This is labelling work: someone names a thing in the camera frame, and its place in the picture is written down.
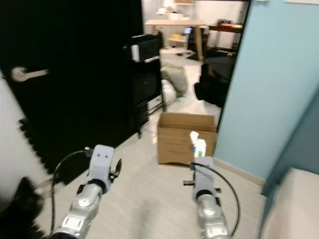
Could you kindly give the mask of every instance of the white floor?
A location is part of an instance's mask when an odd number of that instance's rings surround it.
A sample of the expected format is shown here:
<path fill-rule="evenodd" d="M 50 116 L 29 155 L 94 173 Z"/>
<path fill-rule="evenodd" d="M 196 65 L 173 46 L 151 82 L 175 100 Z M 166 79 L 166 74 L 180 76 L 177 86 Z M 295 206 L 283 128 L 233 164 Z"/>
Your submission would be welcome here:
<path fill-rule="evenodd" d="M 166 59 L 174 56 L 162 56 Z M 219 108 L 195 99 L 192 83 L 198 80 L 200 65 L 188 62 L 189 91 L 168 107 L 169 112 L 219 115 Z M 160 112 L 150 117 L 143 127 L 143 137 L 134 135 L 116 149 L 113 164 L 121 158 L 121 175 L 112 189 L 102 198 L 99 213 L 92 223 L 88 239 L 199 239 L 195 203 L 191 187 L 183 187 L 183 180 L 190 180 L 192 172 L 185 168 L 157 164 L 156 124 Z M 229 171 L 216 167 L 236 189 L 242 208 L 236 239 L 257 238 L 264 206 L 261 187 Z M 86 173 L 56 194 L 57 222 L 68 211 L 78 186 L 85 182 Z M 221 202 L 229 227 L 236 217 L 236 204 L 230 189 L 216 177 L 216 187 L 222 188 Z M 50 227 L 50 200 L 37 222 L 48 232 Z"/>

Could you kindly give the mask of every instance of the baseboard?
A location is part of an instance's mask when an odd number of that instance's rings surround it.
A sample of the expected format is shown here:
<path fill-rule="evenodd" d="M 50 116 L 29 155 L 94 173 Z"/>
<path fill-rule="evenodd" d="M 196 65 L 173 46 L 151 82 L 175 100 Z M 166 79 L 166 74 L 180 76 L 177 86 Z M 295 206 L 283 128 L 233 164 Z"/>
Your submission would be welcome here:
<path fill-rule="evenodd" d="M 220 160 L 218 158 L 214 158 L 214 165 L 221 167 L 223 169 L 226 169 L 232 173 L 235 173 L 243 178 L 248 179 L 249 181 L 252 181 L 260 186 L 263 186 L 265 184 L 265 180 L 262 178 L 259 178 L 255 175 L 252 175 L 248 172 L 246 172 L 245 170 L 242 170 L 240 168 L 235 167 L 234 165 L 231 165 L 229 163 L 226 163 L 223 160 Z"/>

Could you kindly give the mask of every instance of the cardboard box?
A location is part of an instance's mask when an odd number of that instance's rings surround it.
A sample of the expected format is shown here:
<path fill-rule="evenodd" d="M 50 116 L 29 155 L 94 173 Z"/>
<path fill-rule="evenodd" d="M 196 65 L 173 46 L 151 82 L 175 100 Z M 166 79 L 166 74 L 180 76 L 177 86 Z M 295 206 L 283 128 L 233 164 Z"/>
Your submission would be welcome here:
<path fill-rule="evenodd" d="M 217 137 L 214 116 L 162 113 L 158 122 L 159 163 L 192 162 L 194 148 L 189 136 L 192 131 L 206 141 L 206 156 L 212 156 Z"/>

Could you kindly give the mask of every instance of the black cable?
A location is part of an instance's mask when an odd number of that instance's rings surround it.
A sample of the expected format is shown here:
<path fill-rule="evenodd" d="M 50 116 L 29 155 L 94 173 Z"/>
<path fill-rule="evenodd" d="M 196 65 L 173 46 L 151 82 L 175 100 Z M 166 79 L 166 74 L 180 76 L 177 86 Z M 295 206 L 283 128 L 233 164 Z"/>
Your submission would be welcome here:
<path fill-rule="evenodd" d="M 190 167 L 193 168 L 195 170 L 195 167 L 192 167 L 192 166 L 200 166 L 200 167 L 203 167 L 203 168 L 206 168 L 214 173 L 216 173 L 219 177 L 221 177 L 227 184 L 228 186 L 230 187 L 230 189 L 233 191 L 233 194 L 235 196 L 235 199 L 236 199 L 236 203 L 237 203 L 237 220 L 236 220 L 236 224 L 234 226 L 234 229 L 233 231 L 231 232 L 231 236 L 233 236 L 235 234 L 235 231 L 237 230 L 238 228 L 238 224 L 239 224 L 239 218 L 240 218 L 240 205 L 239 205 L 239 199 L 238 199 L 238 196 L 237 196 L 237 193 L 235 191 L 235 189 L 233 188 L 233 186 L 230 184 L 230 182 L 223 176 L 221 175 L 219 172 L 217 172 L 215 169 L 212 169 L 211 167 L 207 166 L 207 165 L 204 165 L 204 164 L 201 164 L 201 163 L 190 163 Z"/>
<path fill-rule="evenodd" d="M 71 156 L 78 154 L 78 153 L 85 153 L 85 150 L 79 150 L 75 151 L 73 153 L 70 153 L 66 155 L 60 162 L 59 164 L 55 167 L 54 173 L 53 173 L 53 178 L 52 178 L 52 183 L 51 183 L 51 203 L 52 203 L 52 217 L 51 217 L 51 233 L 53 233 L 54 227 L 55 227 L 55 198 L 54 198 L 54 185 L 55 185 L 55 179 L 58 174 L 58 171 L 61 167 L 61 165 L 67 161 Z"/>
<path fill-rule="evenodd" d="M 196 170 L 194 166 L 200 166 L 200 167 L 203 167 L 203 168 L 206 168 L 214 173 L 216 173 L 219 177 L 221 177 L 221 179 L 223 179 L 227 184 L 228 186 L 230 187 L 230 189 L 232 190 L 234 196 L 235 196 L 235 199 L 236 199 L 236 203 L 237 203 L 237 219 L 236 219 L 236 224 L 234 226 L 234 229 L 232 230 L 232 233 L 231 233 L 231 236 L 233 236 L 238 228 L 238 224 L 239 224 L 239 218 L 240 218 L 240 205 L 239 205 L 239 199 L 238 199 L 238 196 L 237 196 L 237 193 L 235 191 L 235 189 L 233 188 L 233 186 L 230 184 L 230 182 L 223 176 L 221 175 L 219 172 L 217 172 L 215 169 L 212 169 L 211 167 L 207 166 L 207 165 L 204 165 L 204 164 L 201 164 L 201 163 L 190 163 L 190 164 L 186 164 L 186 163 L 177 163 L 177 162 L 172 162 L 172 163 L 168 163 L 169 165 L 175 165 L 175 166 L 184 166 L 184 167 L 190 167 L 192 170 Z"/>

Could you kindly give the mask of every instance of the wooden desk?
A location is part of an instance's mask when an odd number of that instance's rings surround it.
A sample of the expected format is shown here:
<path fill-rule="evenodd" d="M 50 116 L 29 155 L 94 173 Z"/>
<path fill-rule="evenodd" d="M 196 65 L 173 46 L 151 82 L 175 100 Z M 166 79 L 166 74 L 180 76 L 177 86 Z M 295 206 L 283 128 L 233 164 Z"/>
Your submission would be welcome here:
<path fill-rule="evenodd" d="M 208 26 L 209 30 L 211 31 L 225 31 L 225 32 L 234 32 L 234 33 L 241 33 L 242 28 L 234 28 L 234 27 L 224 27 L 224 26 L 215 26 L 215 25 L 210 25 Z"/>
<path fill-rule="evenodd" d="M 193 26 L 195 27 L 195 36 L 196 36 L 196 45 L 197 45 L 197 53 L 200 61 L 203 60 L 203 52 L 201 45 L 201 34 L 200 34 L 200 26 L 205 26 L 205 22 L 201 20 L 148 20 L 144 23 L 146 26 L 153 26 L 153 34 L 156 34 L 157 26 Z"/>
<path fill-rule="evenodd" d="M 224 27 L 224 26 L 217 26 L 217 25 L 210 25 L 208 26 L 209 30 L 211 31 L 218 31 L 215 41 L 215 47 L 218 47 L 218 42 L 220 38 L 220 32 L 233 32 L 233 33 L 241 33 L 243 28 L 234 28 L 234 27 Z"/>

